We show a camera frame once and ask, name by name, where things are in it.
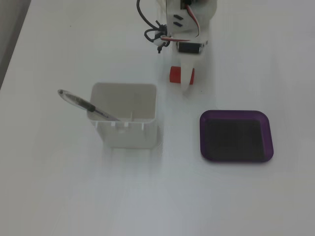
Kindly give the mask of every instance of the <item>black cable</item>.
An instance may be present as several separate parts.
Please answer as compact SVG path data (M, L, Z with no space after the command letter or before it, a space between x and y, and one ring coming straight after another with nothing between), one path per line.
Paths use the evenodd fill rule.
M154 42L154 39L151 39L149 36L148 36L148 32L151 32L151 31L156 31L155 29L147 29L145 32L144 32L144 36L146 37L147 40L149 40L151 43Z
M160 54L162 51L162 48L165 47L166 43L163 43L161 46L157 47L157 51Z
M159 30L158 27L152 25L152 24L150 23L150 21L148 21L147 18L142 14L141 9L140 9L140 0L137 0L137 10L138 10L139 15L141 16L141 18L142 18L151 28L153 28L154 30Z

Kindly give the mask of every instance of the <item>clear pen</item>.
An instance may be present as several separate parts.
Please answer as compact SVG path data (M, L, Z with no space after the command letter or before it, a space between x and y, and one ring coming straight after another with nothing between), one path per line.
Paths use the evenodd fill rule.
M91 113L95 113L96 115L101 116L105 120L120 121L119 119L112 116L111 114L108 114L107 112L102 111L101 109L97 108L96 106L94 106L90 102L72 94L69 91L60 89L60 90L58 90L58 94L60 95L60 97L63 100L67 101L71 105L76 106L78 108L81 108L83 110L87 110Z

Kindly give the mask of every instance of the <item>gray wall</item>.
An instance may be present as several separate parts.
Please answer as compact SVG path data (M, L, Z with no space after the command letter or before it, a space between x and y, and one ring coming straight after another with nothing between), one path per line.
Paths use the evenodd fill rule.
M0 0L0 87L31 0Z

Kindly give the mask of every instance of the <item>red wire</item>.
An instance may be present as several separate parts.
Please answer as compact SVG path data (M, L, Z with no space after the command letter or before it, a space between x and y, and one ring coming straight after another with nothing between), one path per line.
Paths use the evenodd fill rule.
M197 27L198 27L198 35L196 37L199 36L200 31L199 31L199 24L197 22L197 19L193 16L193 12L191 11L191 8L189 7L189 5L186 5L186 9L187 12L189 14L189 16L193 19L193 21L196 23ZM164 41L173 41L173 42L187 42L190 41L190 39L175 39L175 38L168 38L168 37L161 37L162 40Z

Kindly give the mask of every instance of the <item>red block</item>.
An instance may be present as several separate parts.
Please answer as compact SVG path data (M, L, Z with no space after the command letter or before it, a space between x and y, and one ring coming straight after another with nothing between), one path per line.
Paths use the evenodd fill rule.
M190 85L193 84L193 79L195 76L195 69L192 70ZM171 72L169 73L169 81L171 83L181 83L181 68L179 66L172 66Z

